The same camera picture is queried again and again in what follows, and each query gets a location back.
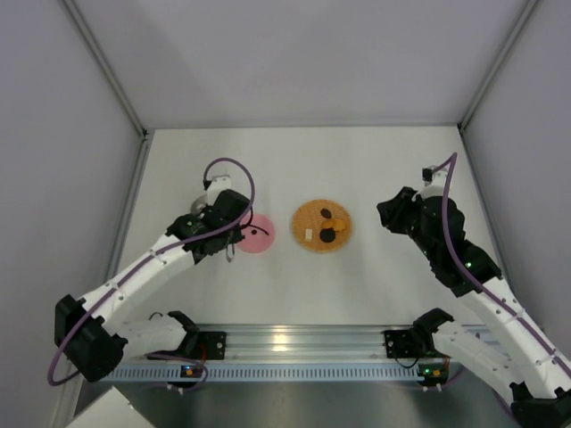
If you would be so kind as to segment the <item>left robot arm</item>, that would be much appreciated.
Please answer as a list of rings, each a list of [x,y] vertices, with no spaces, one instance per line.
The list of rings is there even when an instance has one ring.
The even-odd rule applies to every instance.
[[[196,324],[182,311],[131,322],[129,315],[170,279],[243,240],[240,222],[252,200],[223,190],[198,214],[175,219],[158,241],[113,279],[54,308],[54,343],[88,382],[98,382],[132,358],[192,357]]]

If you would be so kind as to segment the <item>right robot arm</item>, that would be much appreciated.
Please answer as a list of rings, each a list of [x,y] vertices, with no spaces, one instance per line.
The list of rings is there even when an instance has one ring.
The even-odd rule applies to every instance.
[[[448,192],[430,185],[403,187],[377,205],[381,224],[419,247],[437,279],[471,309],[503,348],[497,351],[443,309],[431,309],[411,327],[386,330],[389,358],[449,357],[487,383],[522,427],[570,425],[570,361],[517,302],[501,270],[464,230],[465,216]]]

